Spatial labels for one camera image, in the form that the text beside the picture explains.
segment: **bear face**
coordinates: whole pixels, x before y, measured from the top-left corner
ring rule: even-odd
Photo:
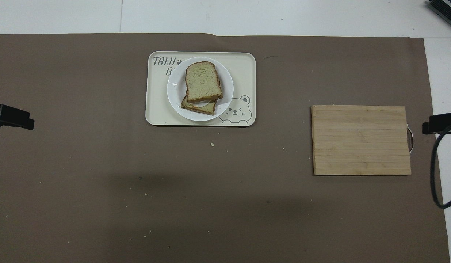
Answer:
[[[222,120],[222,123],[248,123],[252,115],[250,97],[243,95],[240,98],[232,98],[229,108],[219,118]]]

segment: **white tile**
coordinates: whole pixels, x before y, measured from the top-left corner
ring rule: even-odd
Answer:
[[[124,0],[121,31],[451,37],[422,0]]]
[[[433,113],[451,112],[451,38],[425,39]],[[439,168],[443,200],[451,200],[451,135],[446,135],[439,145]],[[451,260],[451,207],[444,210]]]
[[[119,32],[121,0],[0,0],[0,34]]]

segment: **toast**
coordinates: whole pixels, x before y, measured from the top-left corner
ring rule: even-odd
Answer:
[[[186,70],[187,102],[222,99],[221,82],[215,65],[208,61],[196,62]]]
[[[215,103],[217,100],[211,100],[208,104],[202,106],[202,107],[195,107],[193,103],[188,103],[187,101],[188,93],[185,95],[181,102],[181,108],[185,108],[186,110],[195,111],[199,113],[204,113],[207,115],[214,115],[215,111]]]

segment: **round plate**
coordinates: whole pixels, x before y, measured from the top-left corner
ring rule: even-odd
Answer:
[[[185,97],[185,93],[187,92],[187,85],[185,83],[185,74],[187,67],[189,65],[201,62],[201,61],[209,61],[215,65],[215,70],[219,75],[219,80],[221,82],[222,89],[222,99],[218,99],[215,103],[215,112],[214,115],[207,115],[204,113],[194,112],[190,110],[186,110],[181,108],[181,102]],[[205,57],[196,57],[190,58],[180,63],[172,73],[167,82],[167,96],[172,105],[173,109],[178,112],[178,114],[183,117],[190,119],[192,121],[209,121],[214,118],[217,118],[221,115],[230,105],[233,96],[233,81],[230,76],[229,71],[218,61],[213,60],[211,58]],[[198,103],[197,106],[204,106],[206,103]]]

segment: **wooden cutting board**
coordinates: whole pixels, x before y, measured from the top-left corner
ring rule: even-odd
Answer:
[[[404,106],[312,106],[315,175],[410,175]]]

